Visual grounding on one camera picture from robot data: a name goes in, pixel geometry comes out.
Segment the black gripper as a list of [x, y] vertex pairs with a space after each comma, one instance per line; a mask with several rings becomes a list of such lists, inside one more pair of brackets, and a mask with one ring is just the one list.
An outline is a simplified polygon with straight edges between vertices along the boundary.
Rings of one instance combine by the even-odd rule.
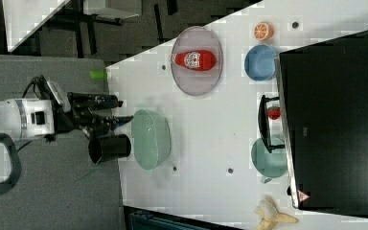
[[106, 126], [110, 130], [124, 126], [133, 120], [132, 116], [103, 117], [93, 113], [93, 110], [122, 107], [124, 102], [115, 95], [68, 93], [71, 109], [65, 112], [62, 108], [54, 111], [55, 134], [64, 134], [75, 129], [81, 130], [87, 138], [94, 138], [106, 133]]

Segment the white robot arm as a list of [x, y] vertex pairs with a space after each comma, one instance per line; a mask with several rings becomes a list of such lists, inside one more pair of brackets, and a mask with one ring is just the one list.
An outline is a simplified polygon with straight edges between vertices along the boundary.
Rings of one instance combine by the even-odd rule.
[[114, 95], [70, 93], [64, 99], [8, 99], [0, 101], [0, 133], [13, 141], [29, 141], [56, 136], [73, 130], [89, 139], [101, 137], [129, 123], [130, 116], [102, 116], [102, 109], [123, 105]]

